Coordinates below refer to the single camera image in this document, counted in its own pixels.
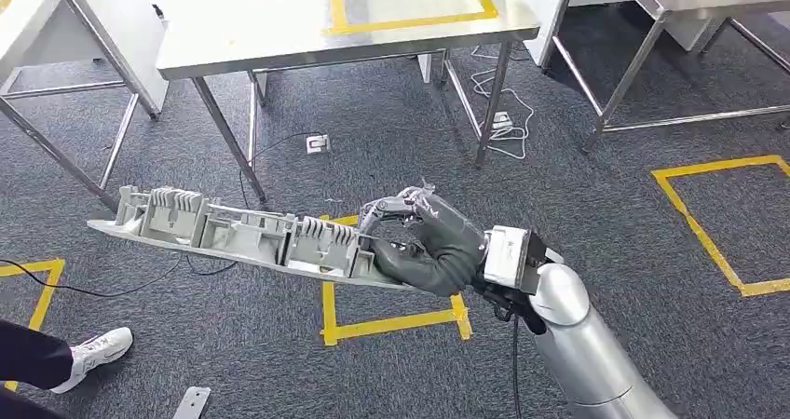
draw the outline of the black cable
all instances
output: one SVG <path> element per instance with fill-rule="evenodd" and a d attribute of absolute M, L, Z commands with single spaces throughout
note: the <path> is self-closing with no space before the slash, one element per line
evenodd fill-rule
<path fill-rule="evenodd" d="M 173 270 L 175 270 L 178 267 L 178 264 L 181 263 L 182 256 L 183 256 L 182 254 L 179 254 L 178 255 L 178 261 L 175 262 L 175 264 L 173 265 L 173 267 L 170 268 L 170 270 L 168 270 L 167 272 L 163 273 L 161 276 L 156 277 L 155 279 L 152 279 L 152 280 L 146 282 L 145 284 L 142 284 L 142 286 L 135 287 L 134 289 L 131 289 L 131 290 L 128 290 L 128 291 L 121 291 L 119 293 L 98 293 L 96 291 L 86 291 L 85 289 L 79 289 L 78 287 L 66 286 L 66 285 L 62 285 L 62 284 L 47 284 L 46 282 L 44 282 L 41 279 L 39 279 L 38 277 L 36 277 L 36 275 L 31 273 L 28 269 L 24 268 L 20 264 L 17 264 L 17 263 L 15 263 L 13 261 L 9 261 L 8 259 L 0 259 L 0 263 L 6 263 L 6 264 L 13 265 L 15 267 L 18 267 L 21 271 L 25 272 L 28 277 L 31 277 L 35 282 L 37 282 L 37 283 L 39 283 L 39 284 L 41 284 L 42 286 L 45 286 L 45 287 L 51 287 L 53 289 L 67 289 L 68 291 L 77 291 L 79 293 L 85 293 L 86 295 L 90 295 L 90 296 L 98 296 L 99 298 L 116 298 L 117 296 L 128 295 L 130 293 L 134 293 L 135 291 L 139 291 L 139 290 L 145 289 L 146 287 L 150 286 L 151 284 L 154 284 L 155 282 L 158 282 L 158 281 L 162 280 L 164 277 L 166 277 L 167 275 L 172 273 Z"/>
<path fill-rule="evenodd" d="M 226 270 L 230 270 L 231 268 L 235 267 L 238 264 L 238 261 L 234 261 L 233 263 L 230 263 L 230 264 L 220 268 L 219 270 L 211 270 L 210 272 L 200 272 L 200 271 L 198 271 L 192 265 L 192 261 L 189 260 L 189 255 L 188 254 L 186 255 L 186 263 L 189 264 L 189 271 L 192 272 L 193 274 L 200 275 L 202 277 L 210 277 L 212 275 L 219 275 L 220 273 L 222 273 L 222 272 L 224 272 Z"/>
<path fill-rule="evenodd" d="M 282 142 L 285 142 L 286 140 L 289 140 L 289 139 L 291 139 L 293 137 L 298 137 L 300 135 L 323 135 L 323 133 L 321 133 L 321 132 L 299 132 L 299 133 L 294 133 L 294 134 L 289 135 L 289 136 L 287 136 L 285 138 L 281 138 L 278 141 L 274 142 L 273 144 L 270 144 L 267 147 L 265 147 L 264 149 L 258 151 L 257 154 L 252 156 L 250 161 L 252 162 L 255 158 L 257 158 L 261 154 L 271 150 L 272 148 L 274 148 L 278 144 L 280 144 Z M 250 203 L 247 201 L 247 193 L 244 191 L 244 180 L 242 178 L 243 178 L 243 174 L 241 172 L 241 169 L 239 169 L 238 170 L 238 185 L 241 187 L 241 196 L 244 197 L 244 206 L 247 207 L 247 210 L 251 210 Z"/>
<path fill-rule="evenodd" d="M 522 419 L 518 394 L 518 322 L 518 314 L 513 315 L 513 402 L 516 404 L 516 419 Z"/>

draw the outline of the stainless steel table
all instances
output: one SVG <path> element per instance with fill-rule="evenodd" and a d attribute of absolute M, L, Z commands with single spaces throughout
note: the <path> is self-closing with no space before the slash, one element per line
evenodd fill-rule
<path fill-rule="evenodd" d="M 538 22 L 523 0 L 178 0 L 157 68 L 166 79 L 191 78 L 255 193 L 255 111 L 266 73 L 352 61 L 441 52 L 442 82 L 453 81 L 484 159 L 513 41 L 534 38 Z M 480 125 L 450 62 L 453 47 L 501 44 L 492 97 Z M 250 138 L 241 150 L 203 76 L 249 73 Z"/>
<path fill-rule="evenodd" d="M 693 123 L 700 121 L 730 119 L 730 118 L 737 118 L 737 117 L 750 116 L 750 115 L 766 115 L 766 114 L 790 112 L 790 105 L 779 105 L 773 107 L 739 110 L 739 111 L 725 112 L 718 114 L 684 116 L 684 117 L 671 118 L 671 119 L 652 120 L 652 121 L 627 123 L 627 124 L 619 124 L 619 125 L 611 124 L 610 120 L 612 114 L 614 113 L 618 105 L 620 105 L 620 103 L 622 102 L 622 99 L 625 96 L 625 93 L 628 91 L 628 88 L 631 86 L 633 79 L 635 78 L 639 70 L 642 68 L 642 65 L 644 64 L 647 55 L 653 49 L 656 40 L 659 38 L 659 35 L 663 32 L 665 24 L 670 20 L 724 19 L 725 23 L 722 23 L 721 27 L 714 34 L 713 38 L 708 43 L 708 45 L 702 49 L 701 52 L 702 54 L 706 53 L 710 49 L 710 47 L 714 44 L 718 36 L 721 34 L 722 30 L 724 30 L 726 26 L 730 25 L 733 28 L 735 28 L 736 31 L 738 31 L 748 41 L 756 45 L 772 61 L 774 61 L 777 65 L 779 65 L 781 68 L 783 68 L 786 72 L 790 74 L 790 62 L 788 62 L 787 59 L 780 56 L 775 50 L 773 50 L 771 47 L 766 45 L 765 42 L 760 40 L 757 36 L 755 36 L 753 33 L 751 33 L 749 30 L 743 27 L 742 24 L 740 24 L 735 19 L 733 19 L 733 17 L 743 13 L 750 13 L 750 12 L 769 13 L 769 12 L 787 11 L 790 10 L 790 0 L 635 0 L 635 1 L 639 4 L 639 6 L 641 6 L 645 10 L 645 12 L 647 12 L 653 18 L 655 22 L 652 28 L 650 29 L 650 31 L 647 33 L 647 37 L 643 41 L 642 45 L 639 47 L 631 64 L 626 70 L 625 75 L 618 83 L 617 87 L 615 88 L 612 96 L 609 98 L 606 105 L 601 104 L 595 98 L 593 91 L 590 89 L 590 86 L 585 81 L 583 75 L 581 74 L 581 71 L 579 70 L 579 67 L 577 67 L 576 63 L 574 63 L 570 53 L 567 51 L 562 41 L 558 37 L 557 32 L 555 31 L 552 34 L 552 41 L 554 46 L 557 48 L 557 50 L 560 52 L 565 62 L 568 64 L 568 67 L 570 68 L 571 72 L 576 77 L 577 81 L 579 81 L 579 85 L 581 86 L 585 96 L 587 96 L 588 100 L 592 104 L 592 107 L 595 109 L 595 112 L 598 114 L 597 122 L 595 125 L 595 132 L 586 142 L 584 146 L 585 151 L 590 150 L 590 148 L 598 140 L 601 134 L 608 132 L 622 132 L 622 131 L 633 130 L 637 128 L 655 128 L 655 127 L 672 126 L 672 125 L 686 124 L 686 123 Z M 562 18 L 563 14 L 565 13 L 565 10 L 567 9 L 567 2 L 568 0 L 564 0 L 563 7 L 561 8 L 561 13 L 559 15 L 560 18 Z M 787 128 L 788 123 L 784 122 L 781 124 L 781 126 L 783 128 Z"/>
<path fill-rule="evenodd" d="M 38 144 L 45 153 L 50 155 L 64 169 L 72 174 L 76 179 L 83 183 L 88 190 L 97 196 L 104 205 L 111 210 L 117 209 L 116 200 L 108 195 L 104 190 L 109 179 L 120 151 L 121 144 L 126 136 L 129 122 L 134 111 L 139 104 L 143 105 L 149 115 L 155 117 L 156 109 L 146 104 L 141 98 L 141 91 L 132 82 L 129 70 L 121 63 L 106 45 L 102 35 L 97 31 L 94 22 L 86 14 L 86 5 L 80 0 L 0 0 L 0 85 L 12 74 L 15 65 L 20 61 L 27 48 L 33 43 L 36 36 L 49 20 L 56 6 L 60 1 L 75 13 L 77 18 L 89 31 L 104 53 L 104 57 L 115 67 L 121 79 L 115 81 L 81 84 L 58 88 L 40 88 L 18 92 L 5 93 L 0 91 L 0 113 L 20 128 L 28 137 Z M 102 173 L 99 182 L 94 182 L 88 174 L 78 167 L 66 154 L 55 146 L 46 136 L 38 131 L 20 112 L 12 105 L 11 101 L 32 98 L 36 96 L 58 95 L 65 93 L 76 93 L 81 91 L 93 91 L 106 88 L 126 87 L 130 90 L 131 96 L 126 112 L 121 120 L 120 128 L 113 143 L 110 156 Z"/>

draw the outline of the person's leg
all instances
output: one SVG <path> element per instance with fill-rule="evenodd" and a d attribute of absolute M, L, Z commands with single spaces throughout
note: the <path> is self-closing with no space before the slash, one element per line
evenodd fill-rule
<path fill-rule="evenodd" d="M 0 416 L 24 419 L 65 419 L 19 394 L 0 387 Z"/>
<path fill-rule="evenodd" d="M 59 338 L 0 319 L 0 380 L 65 393 L 88 371 L 121 358 L 131 343 L 129 328 L 119 328 L 69 347 Z"/>
<path fill-rule="evenodd" d="M 71 377 L 73 363 L 71 348 L 60 338 L 0 319 L 0 380 L 50 389 Z"/>

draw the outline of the black pants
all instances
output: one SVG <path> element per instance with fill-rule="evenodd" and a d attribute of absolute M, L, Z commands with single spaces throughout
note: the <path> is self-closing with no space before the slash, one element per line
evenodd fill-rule
<path fill-rule="evenodd" d="M 0 380 L 15 380 L 50 389 L 71 377 L 72 362 L 72 351 L 60 338 L 0 319 Z M 0 417 L 62 419 L 2 386 Z"/>

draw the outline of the power outlet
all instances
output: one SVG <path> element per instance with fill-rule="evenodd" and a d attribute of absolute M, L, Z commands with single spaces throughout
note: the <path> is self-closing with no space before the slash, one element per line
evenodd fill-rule
<path fill-rule="evenodd" d="M 511 116 L 508 115 L 507 112 L 496 112 L 494 114 L 494 130 L 499 130 L 501 128 L 512 128 L 513 121 L 511 120 Z"/>

